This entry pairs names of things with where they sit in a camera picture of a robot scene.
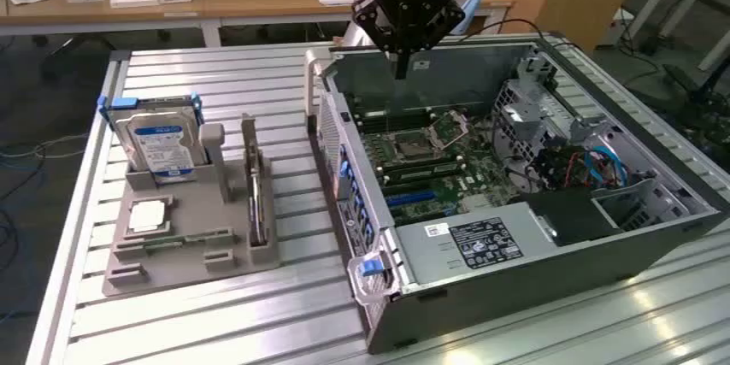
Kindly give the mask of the silver CPU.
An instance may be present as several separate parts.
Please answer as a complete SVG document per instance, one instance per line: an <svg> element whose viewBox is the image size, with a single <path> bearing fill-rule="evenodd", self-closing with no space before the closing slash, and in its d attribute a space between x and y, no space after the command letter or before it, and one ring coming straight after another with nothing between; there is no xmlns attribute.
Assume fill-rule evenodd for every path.
<svg viewBox="0 0 730 365"><path fill-rule="evenodd" d="M164 222L166 203L160 200L138 202L130 212L130 230L134 233L154 231Z"/></svg>

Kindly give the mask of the graphics card with black cooler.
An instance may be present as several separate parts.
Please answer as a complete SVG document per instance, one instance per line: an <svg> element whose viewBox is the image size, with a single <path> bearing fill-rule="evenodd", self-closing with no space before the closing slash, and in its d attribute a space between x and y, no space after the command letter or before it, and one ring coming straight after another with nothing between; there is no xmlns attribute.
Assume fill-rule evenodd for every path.
<svg viewBox="0 0 730 365"><path fill-rule="evenodd" d="M270 239L270 229L263 198L267 187L265 180L271 177L271 162L259 148L255 117L247 113L242 114L241 131L245 143L245 175L249 195L249 242L251 246L266 246Z"/></svg>

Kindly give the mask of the CPU socket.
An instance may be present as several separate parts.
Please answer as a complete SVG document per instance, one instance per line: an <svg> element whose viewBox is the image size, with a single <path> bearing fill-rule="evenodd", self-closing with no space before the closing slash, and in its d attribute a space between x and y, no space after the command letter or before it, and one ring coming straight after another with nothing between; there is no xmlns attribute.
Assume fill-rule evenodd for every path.
<svg viewBox="0 0 730 365"><path fill-rule="evenodd" d="M397 151L407 161L434 157L435 149L425 132L403 132L395 136Z"/></svg>

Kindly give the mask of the grey metal bay bracket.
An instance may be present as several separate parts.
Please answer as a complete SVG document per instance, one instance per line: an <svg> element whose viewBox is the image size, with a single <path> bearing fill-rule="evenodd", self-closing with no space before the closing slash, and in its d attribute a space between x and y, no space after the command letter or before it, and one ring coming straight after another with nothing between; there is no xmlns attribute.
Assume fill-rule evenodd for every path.
<svg viewBox="0 0 730 365"><path fill-rule="evenodd" d="M616 189L593 191L593 200L613 225L622 231L649 227L692 215L668 187L657 179Z"/></svg>

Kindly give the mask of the hard disk in blue caddy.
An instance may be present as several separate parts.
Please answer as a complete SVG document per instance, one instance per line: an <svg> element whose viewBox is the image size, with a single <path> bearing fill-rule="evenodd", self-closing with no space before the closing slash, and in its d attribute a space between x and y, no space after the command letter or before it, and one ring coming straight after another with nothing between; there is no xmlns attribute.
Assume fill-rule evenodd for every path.
<svg viewBox="0 0 730 365"><path fill-rule="evenodd" d="M120 141L132 171L148 172L158 184L195 179L195 168L209 163L199 141L205 120L198 94L102 96L98 109Z"/></svg>

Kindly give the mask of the grey printed parts rack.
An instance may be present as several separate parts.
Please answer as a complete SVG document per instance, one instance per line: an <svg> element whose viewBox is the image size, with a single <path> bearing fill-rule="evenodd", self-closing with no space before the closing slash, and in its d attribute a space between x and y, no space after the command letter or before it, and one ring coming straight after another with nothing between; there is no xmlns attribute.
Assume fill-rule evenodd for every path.
<svg viewBox="0 0 730 365"><path fill-rule="evenodd" d="M150 292L274 269L281 264L273 178L265 180L265 211L270 239L266 246L249 242L249 195L243 157L225 160L223 126L201 126L199 141L211 162L198 166L195 179L160 185L150 173L126 173L114 239L102 291L106 296ZM154 231L130 230L130 212L138 202L166 203L164 222ZM144 238L207 234L205 243L150 250Z"/></svg>

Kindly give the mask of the black office chair base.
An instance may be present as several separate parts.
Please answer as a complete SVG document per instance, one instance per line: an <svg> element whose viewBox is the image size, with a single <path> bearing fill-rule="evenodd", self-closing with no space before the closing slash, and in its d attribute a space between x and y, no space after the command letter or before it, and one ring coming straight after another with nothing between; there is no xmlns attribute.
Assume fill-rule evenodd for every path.
<svg viewBox="0 0 730 365"><path fill-rule="evenodd" d="M171 40L171 32L167 29L159 29L155 31L156 37L162 42L168 42ZM36 47L44 47L50 43L47 35L31 35L32 43ZM46 82L52 82L58 80L58 75L54 71L54 65L68 55L74 50L76 50L86 43L100 44L107 50L116 51L116 47L110 42L107 37L99 33L82 33L76 34L59 46L59 48L43 59L40 64L40 75L42 79Z"/></svg>

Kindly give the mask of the green motherboard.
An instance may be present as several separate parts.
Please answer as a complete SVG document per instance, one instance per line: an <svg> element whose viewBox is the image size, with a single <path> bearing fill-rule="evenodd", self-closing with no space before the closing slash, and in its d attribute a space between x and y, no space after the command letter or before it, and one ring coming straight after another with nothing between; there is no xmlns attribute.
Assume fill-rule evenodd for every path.
<svg viewBox="0 0 730 365"><path fill-rule="evenodd" d="M485 113L471 110L465 105L419 109L429 112L429 119L423 119L429 121L427 127L370 134L358 131L385 202L386 197L395 194L426 190L435 192L435 199L430 201L393 208L386 204L397 226L465 214L479 207L502 206L517 195L517 189L506 176L503 162L491 151L487 139L491 130ZM445 150L433 145L433 158L407 161L397 151L395 136L403 132L425 132L429 137L429 127L451 109L458 110L467 118L469 134ZM399 180L393 180L382 174L382 168L447 162L457 162L461 165L459 174Z"/></svg>

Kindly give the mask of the black plastic shroud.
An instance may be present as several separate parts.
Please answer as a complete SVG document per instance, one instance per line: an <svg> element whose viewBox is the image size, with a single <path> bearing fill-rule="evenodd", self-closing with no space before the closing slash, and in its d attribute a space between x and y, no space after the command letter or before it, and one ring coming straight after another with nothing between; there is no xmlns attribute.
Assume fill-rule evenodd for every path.
<svg viewBox="0 0 730 365"><path fill-rule="evenodd" d="M597 240L624 232L601 212L601 207L593 200L593 193L585 187L523 193L521 200L546 221L549 232L560 246Z"/></svg>

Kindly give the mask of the perforated metal disk bay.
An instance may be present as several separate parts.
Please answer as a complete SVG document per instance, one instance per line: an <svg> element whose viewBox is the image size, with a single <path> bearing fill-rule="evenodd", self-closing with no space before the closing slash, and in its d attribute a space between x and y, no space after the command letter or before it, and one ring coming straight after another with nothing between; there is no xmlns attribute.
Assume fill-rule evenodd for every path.
<svg viewBox="0 0 730 365"><path fill-rule="evenodd" d="M531 162L546 147L569 143L576 116L542 85L522 89L518 79L502 85L493 105L494 146L501 157Z"/></svg>

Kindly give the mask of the black floor equipment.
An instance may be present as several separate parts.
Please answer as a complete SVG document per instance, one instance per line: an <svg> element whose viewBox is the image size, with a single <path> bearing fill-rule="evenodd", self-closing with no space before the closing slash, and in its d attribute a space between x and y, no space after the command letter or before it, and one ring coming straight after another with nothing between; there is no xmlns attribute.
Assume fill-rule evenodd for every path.
<svg viewBox="0 0 730 365"><path fill-rule="evenodd" d="M730 151L730 93L716 91L729 68L730 56L698 85L678 66L664 64L665 78L685 91L674 118L701 145Z"/></svg>

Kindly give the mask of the metal socket cover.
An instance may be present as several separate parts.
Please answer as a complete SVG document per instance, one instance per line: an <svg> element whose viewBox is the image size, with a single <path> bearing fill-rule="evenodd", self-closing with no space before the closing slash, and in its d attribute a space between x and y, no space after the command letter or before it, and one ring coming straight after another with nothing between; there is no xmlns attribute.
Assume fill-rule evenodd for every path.
<svg viewBox="0 0 730 365"><path fill-rule="evenodd" d="M439 150L450 147L467 134L467 118L455 109L449 110L429 127L430 142Z"/></svg>

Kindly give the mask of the blue expansion slot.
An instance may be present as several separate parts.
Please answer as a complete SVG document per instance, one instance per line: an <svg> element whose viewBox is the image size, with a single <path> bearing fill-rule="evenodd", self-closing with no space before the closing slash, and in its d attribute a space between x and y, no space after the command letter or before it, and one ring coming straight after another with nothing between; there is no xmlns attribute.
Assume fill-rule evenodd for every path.
<svg viewBox="0 0 730 365"><path fill-rule="evenodd" d="M386 204L390 208L402 205L421 203L435 199L435 192L431 190L401 193L386 197Z"/></svg>

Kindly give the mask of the open dark PC case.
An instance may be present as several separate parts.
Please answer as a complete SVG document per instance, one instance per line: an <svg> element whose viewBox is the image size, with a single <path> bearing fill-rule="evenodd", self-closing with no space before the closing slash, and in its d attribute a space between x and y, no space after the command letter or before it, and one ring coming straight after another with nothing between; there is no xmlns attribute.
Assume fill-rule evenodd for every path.
<svg viewBox="0 0 730 365"><path fill-rule="evenodd" d="M306 55L310 139L342 250L366 348L382 353L582 291L628 280L681 245L730 221L730 177L585 53L537 35L458 40L418 52L395 79L374 47L318 47ZM570 141L531 162L501 157L493 105L502 85L542 85L576 116ZM485 113L493 153L517 195L569 188L616 189L657 179L692 215L597 240L557 245L545 256L421 285L399 250L397 228L354 112L465 105ZM549 226L538 216L539 224ZM379 258L382 274L359 265Z"/></svg>

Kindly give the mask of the green RAM stick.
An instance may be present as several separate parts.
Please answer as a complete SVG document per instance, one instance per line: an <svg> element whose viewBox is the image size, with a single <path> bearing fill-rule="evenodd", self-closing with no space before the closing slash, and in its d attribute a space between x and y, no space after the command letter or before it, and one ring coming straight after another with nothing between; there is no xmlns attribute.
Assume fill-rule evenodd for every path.
<svg viewBox="0 0 730 365"><path fill-rule="evenodd" d="M189 244L205 243L207 240L207 234L194 235L172 235L167 237L144 238L143 247L150 250L164 248L179 248Z"/></svg>

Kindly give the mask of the installed RAM stick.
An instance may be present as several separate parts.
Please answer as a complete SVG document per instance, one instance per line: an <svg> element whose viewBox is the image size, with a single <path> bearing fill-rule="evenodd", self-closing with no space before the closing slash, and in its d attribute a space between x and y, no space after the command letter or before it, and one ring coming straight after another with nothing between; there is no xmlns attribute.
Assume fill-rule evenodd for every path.
<svg viewBox="0 0 730 365"><path fill-rule="evenodd" d="M439 164L413 164L403 165L399 168L382 168L382 174L393 180L410 179L417 177L429 177L434 175L453 175L462 172L461 165L457 162Z"/></svg>

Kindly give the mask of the grey power supply unit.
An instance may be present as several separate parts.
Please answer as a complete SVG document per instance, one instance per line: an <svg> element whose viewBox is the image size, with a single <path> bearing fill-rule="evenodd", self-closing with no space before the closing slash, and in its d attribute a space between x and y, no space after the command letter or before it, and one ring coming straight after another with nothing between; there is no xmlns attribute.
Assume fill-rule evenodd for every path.
<svg viewBox="0 0 730 365"><path fill-rule="evenodd" d="M397 228L399 250L421 285L499 269L557 250L529 204L479 208Z"/></svg>

